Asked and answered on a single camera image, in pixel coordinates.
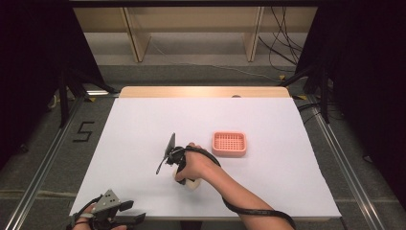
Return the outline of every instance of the hand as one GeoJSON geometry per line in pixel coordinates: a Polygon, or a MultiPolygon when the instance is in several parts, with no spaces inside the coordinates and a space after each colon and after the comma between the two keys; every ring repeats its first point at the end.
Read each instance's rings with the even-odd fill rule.
{"type": "MultiPolygon", "coordinates": [[[[95,204],[90,205],[89,207],[87,207],[83,213],[90,213],[92,212],[93,207],[95,207],[95,204]]],[[[89,226],[89,218],[78,218],[78,220],[76,221],[77,225],[75,225],[75,227],[72,230],[92,230],[89,226]]],[[[115,227],[111,230],[126,230],[126,226],[122,225],[122,226],[118,226],[115,227]]]]}
{"type": "MultiPolygon", "coordinates": [[[[190,142],[189,146],[201,149],[200,146],[195,145],[193,142],[190,142]]],[[[205,172],[212,168],[218,167],[211,159],[199,152],[186,151],[185,157],[186,167],[175,176],[176,181],[181,181],[184,178],[202,178],[206,180],[205,172]]]]}

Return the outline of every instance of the metal rail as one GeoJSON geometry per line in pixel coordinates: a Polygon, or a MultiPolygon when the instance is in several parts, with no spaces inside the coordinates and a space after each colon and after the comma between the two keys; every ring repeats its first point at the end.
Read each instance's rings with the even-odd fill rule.
{"type": "MultiPolygon", "coordinates": [[[[313,96],[308,96],[309,101],[311,103],[316,103],[317,101],[313,96]]],[[[348,160],[347,156],[344,154],[343,149],[340,146],[337,138],[334,135],[329,124],[326,124],[322,116],[319,115],[319,111],[316,107],[313,107],[313,112],[316,115],[317,122],[322,129],[323,134],[325,135],[329,146],[334,154],[335,159],[349,184],[350,190],[354,195],[355,200],[358,203],[359,208],[361,209],[362,214],[370,226],[371,229],[374,230],[384,230],[385,226],[382,220],[379,218],[378,213],[376,212],[375,207],[373,206],[371,200],[368,197],[368,194],[362,187],[355,171],[352,169],[350,165],[350,161],[348,160]]]]}
{"type": "Polygon", "coordinates": [[[53,143],[51,144],[50,148],[48,149],[44,159],[41,162],[38,170],[36,171],[33,180],[31,181],[29,187],[25,191],[24,195],[22,196],[20,202],[18,203],[17,207],[13,211],[11,215],[11,219],[6,227],[6,230],[17,230],[20,229],[22,224],[24,223],[25,218],[27,217],[33,203],[35,201],[36,195],[44,182],[49,169],[51,169],[57,153],[62,145],[67,130],[69,130],[70,125],[72,124],[72,120],[75,117],[75,114],[79,110],[81,104],[83,102],[83,98],[76,98],[74,104],[71,108],[71,116],[67,120],[65,126],[60,127],[59,131],[54,138],[53,143]]]}

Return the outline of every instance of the black tool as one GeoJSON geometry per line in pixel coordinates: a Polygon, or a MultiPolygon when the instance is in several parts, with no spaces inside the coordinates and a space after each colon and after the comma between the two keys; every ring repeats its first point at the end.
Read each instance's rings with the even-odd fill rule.
{"type": "Polygon", "coordinates": [[[135,229],[135,225],[144,221],[146,214],[143,213],[136,217],[121,218],[124,221],[116,219],[117,212],[132,208],[134,201],[129,200],[121,203],[119,198],[108,190],[104,195],[92,199],[79,212],[72,215],[71,223],[66,226],[66,230],[72,230],[76,224],[89,224],[92,230],[110,230],[112,228],[125,225],[127,230],[135,229]],[[96,203],[91,213],[84,214],[83,211],[91,204],[96,203]],[[80,217],[88,218],[88,222],[77,223],[80,217]]]}
{"type": "MultiPolygon", "coordinates": [[[[158,169],[156,170],[156,173],[157,174],[159,173],[159,171],[161,170],[162,163],[164,163],[165,160],[167,160],[166,164],[168,164],[168,165],[171,165],[171,166],[173,164],[178,165],[178,169],[177,169],[176,173],[181,172],[186,167],[186,159],[185,159],[186,151],[199,152],[199,153],[209,157],[209,159],[211,159],[215,164],[220,166],[220,163],[217,161],[217,159],[215,159],[214,156],[212,156],[208,151],[206,151],[204,149],[195,148],[192,146],[186,146],[185,148],[176,147],[175,146],[175,133],[172,133],[172,135],[170,136],[169,142],[168,142],[167,149],[165,150],[164,159],[162,160],[161,164],[159,165],[158,169]]],[[[184,185],[186,183],[186,179],[178,181],[178,183],[184,185]]]]}

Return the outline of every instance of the black cable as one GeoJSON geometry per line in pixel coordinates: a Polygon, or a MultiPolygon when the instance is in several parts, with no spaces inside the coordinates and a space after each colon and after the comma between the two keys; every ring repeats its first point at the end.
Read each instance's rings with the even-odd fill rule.
{"type": "Polygon", "coordinates": [[[266,44],[266,43],[262,40],[262,38],[260,38],[260,36],[259,36],[259,40],[260,40],[266,47],[268,47],[269,50],[271,50],[272,52],[274,52],[274,53],[276,53],[277,55],[281,56],[282,58],[284,58],[285,60],[289,61],[290,63],[296,65],[296,63],[295,63],[293,60],[289,59],[287,56],[283,55],[282,53],[276,51],[275,49],[273,49],[272,47],[270,47],[268,44],[266,44]]]}
{"type": "Polygon", "coordinates": [[[298,106],[298,110],[299,110],[299,112],[302,112],[303,110],[305,110],[305,109],[307,109],[307,108],[310,108],[310,107],[313,107],[314,105],[320,105],[320,103],[307,103],[307,104],[303,104],[303,105],[298,106]]]}
{"type": "Polygon", "coordinates": [[[305,125],[310,119],[314,118],[316,115],[318,115],[318,114],[320,114],[320,113],[321,113],[321,112],[317,112],[317,113],[311,115],[311,117],[307,118],[307,120],[304,121],[304,125],[305,125]]]}
{"type": "Polygon", "coordinates": [[[289,71],[289,70],[282,70],[282,69],[279,69],[279,68],[275,67],[275,66],[272,64],[272,61],[271,61],[271,53],[272,53],[272,51],[275,51],[275,50],[273,49],[273,47],[274,47],[276,41],[277,41],[277,39],[275,39],[274,42],[272,42],[272,45],[271,45],[271,46],[268,46],[268,45],[265,44],[265,45],[269,48],[269,54],[268,54],[269,63],[270,63],[271,66],[272,66],[274,69],[276,69],[276,70],[284,71],[284,72],[295,72],[295,71],[289,71]]]}
{"type": "Polygon", "coordinates": [[[287,34],[287,25],[286,25],[286,7],[282,7],[282,23],[280,23],[280,20],[278,19],[278,17],[276,16],[273,7],[271,7],[271,11],[274,14],[275,20],[278,23],[278,27],[279,27],[279,31],[278,34],[275,35],[274,33],[273,36],[276,38],[276,40],[278,40],[282,45],[285,45],[289,48],[290,53],[292,55],[292,57],[295,59],[295,61],[297,61],[299,59],[298,55],[295,53],[295,49],[299,51],[299,49],[297,49],[296,47],[294,47],[291,43],[293,43],[294,45],[296,45],[297,47],[299,47],[300,49],[303,49],[301,46],[299,46],[298,44],[296,44],[287,34]],[[283,42],[281,42],[278,37],[279,34],[282,33],[282,35],[284,36],[284,38],[286,39],[286,42],[288,44],[284,44],[283,42]]]}

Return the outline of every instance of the cabinet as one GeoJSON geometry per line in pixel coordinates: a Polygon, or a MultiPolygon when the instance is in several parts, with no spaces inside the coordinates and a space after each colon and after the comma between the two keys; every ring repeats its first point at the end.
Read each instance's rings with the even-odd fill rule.
{"type": "MultiPolygon", "coordinates": [[[[317,8],[287,8],[289,33],[307,33],[317,8]]],[[[143,61],[153,33],[241,33],[248,61],[254,61],[259,33],[277,33],[283,8],[185,7],[75,9],[84,32],[127,33],[134,60],[143,61]]]]}

